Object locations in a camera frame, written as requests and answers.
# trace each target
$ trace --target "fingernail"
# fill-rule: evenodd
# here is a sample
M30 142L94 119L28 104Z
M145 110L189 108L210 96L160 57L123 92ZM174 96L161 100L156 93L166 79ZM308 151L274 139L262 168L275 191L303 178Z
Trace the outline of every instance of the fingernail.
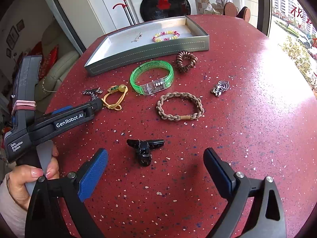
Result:
M51 179L53 177L53 173L51 173L51 172L47 172L46 173L46 178L47 179Z
M31 168L31 176L32 178L39 178L40 176L42 176L43 170L40 168Z

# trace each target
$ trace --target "yellow bead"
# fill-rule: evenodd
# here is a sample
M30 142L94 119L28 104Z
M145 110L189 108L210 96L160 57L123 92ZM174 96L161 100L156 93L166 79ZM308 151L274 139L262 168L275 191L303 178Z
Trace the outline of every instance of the yellow bead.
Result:
M120 92L124 92L126 90L126 85L121 84L118 89Z

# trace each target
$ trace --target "shoe sole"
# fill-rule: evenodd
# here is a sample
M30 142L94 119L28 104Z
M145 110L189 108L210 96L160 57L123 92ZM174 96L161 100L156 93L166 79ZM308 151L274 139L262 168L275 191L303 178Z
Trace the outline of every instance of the shoe sole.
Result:
M249 22L251 18L251 11L249 8L246 8L245 11L244 11L244 14L243 14L243 19L246 21L246 22Z
M224 14L225 16L237 17L237 8L234 3L228 2L224 6Z

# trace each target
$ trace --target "transparent plastic clasp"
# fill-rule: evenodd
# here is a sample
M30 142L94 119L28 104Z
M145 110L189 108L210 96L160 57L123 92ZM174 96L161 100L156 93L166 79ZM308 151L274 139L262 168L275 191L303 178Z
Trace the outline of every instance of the transparent plastic clasp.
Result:
M166 86L165 79L166 77L141 85L140 87L143 89L143 95L152 95L167 89L169 86Z

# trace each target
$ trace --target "green glitter led bracelet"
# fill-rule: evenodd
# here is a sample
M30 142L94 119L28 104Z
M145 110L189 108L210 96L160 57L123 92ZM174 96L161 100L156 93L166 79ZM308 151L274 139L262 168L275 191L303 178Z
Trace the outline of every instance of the green glitter led bracelet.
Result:
M153 68L163 68L168 70L169 75L160 78L158 80L143 84L138 86L135 84L136 79L145 71L153 69ZM136 68L130 77L131 86L134 88L136 92L142 95L152 95L158 91L167 89L171 86L174 80L174 71L172 65L165 61L150 61L144 64L141 64L138 68Z

